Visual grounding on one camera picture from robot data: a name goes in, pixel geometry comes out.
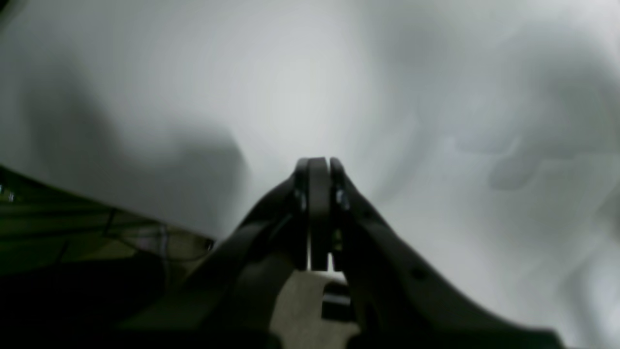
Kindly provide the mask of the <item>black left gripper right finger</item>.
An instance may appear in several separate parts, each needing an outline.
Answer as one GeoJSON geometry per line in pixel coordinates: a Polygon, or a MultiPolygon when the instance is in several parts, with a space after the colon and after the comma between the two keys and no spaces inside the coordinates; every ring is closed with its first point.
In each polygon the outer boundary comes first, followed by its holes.
{"type": "Polygon", "coordinates": [[[330,159],[333,251],[361,329],[350,349],[562,349],[468,298],[412,249],[330,159]]]}

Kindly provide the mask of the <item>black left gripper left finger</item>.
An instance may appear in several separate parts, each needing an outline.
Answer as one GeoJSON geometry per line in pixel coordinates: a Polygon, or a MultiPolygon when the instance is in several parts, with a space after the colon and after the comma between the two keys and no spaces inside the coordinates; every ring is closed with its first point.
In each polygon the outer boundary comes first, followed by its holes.
{"type": "Polygon", "coordinates": [[[273,309],[294,271],[326,271],[331,177],[325,158],[303,158],[175,291],[115,329],[139,346],[173,340],[219,348],[270,342],[273,309]]]}

